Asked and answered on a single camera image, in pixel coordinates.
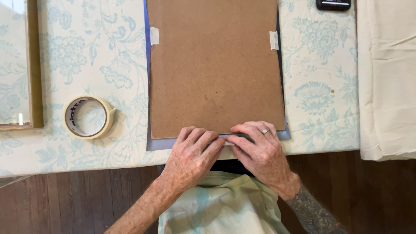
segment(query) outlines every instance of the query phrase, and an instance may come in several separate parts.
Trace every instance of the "silver ring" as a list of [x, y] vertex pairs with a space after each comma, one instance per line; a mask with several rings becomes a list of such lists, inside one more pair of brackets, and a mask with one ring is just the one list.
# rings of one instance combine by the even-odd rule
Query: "silver ring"
[[261, 131], [261, 133], [266, 134], [268, 131], [270, 131], [270, 129], [267, 127], [266, 129], [264, 129], [263, 131]]

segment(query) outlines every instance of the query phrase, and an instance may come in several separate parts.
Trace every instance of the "wooden floor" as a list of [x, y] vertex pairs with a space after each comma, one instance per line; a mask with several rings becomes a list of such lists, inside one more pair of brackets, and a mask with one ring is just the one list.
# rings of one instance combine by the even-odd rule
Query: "wooden floor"
[[[358, 151], [288, 160], [351, 233], [416, 233], [416, 160], [368, 162]], [[32, 176], [0, 189], [0, 234], [102, 234], [157, 176], [156, 167]], [[289, 231], [305, 233], [278, 203]]]

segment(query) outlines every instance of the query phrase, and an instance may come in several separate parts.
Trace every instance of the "black device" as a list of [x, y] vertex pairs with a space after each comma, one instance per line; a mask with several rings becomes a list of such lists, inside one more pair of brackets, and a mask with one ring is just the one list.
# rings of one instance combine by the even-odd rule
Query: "black device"
[[351, 0], [316, 0], [319, 10], [347, 11], [351, 8]]

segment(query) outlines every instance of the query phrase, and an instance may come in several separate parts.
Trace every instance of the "light green fabric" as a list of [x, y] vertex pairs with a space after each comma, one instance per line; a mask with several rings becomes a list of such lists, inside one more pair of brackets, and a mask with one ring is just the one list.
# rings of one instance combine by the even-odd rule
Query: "light green fabric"
[[209, 172], [159, 217], [159, 234], [289, 234], [277, 199], [248, 175]]

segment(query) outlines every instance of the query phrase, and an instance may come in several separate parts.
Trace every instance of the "table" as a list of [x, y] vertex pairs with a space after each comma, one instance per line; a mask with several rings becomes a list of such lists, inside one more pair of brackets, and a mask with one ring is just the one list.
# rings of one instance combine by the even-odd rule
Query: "table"
[[[143, 2], [40, 0], [44, 129], [0, 133], [0, 177], [143, 167], [170, 150], [146, 152], [148, 83]], [[280, 0], [286, 154], [359, 149], [357, 37], [353, 7], [317, 11], [314, 0]], [[92, 94], [117, 108], [102, 139], [71, 137], [64, 105]], [[225, 149], [222, 159], [232, 158]]]

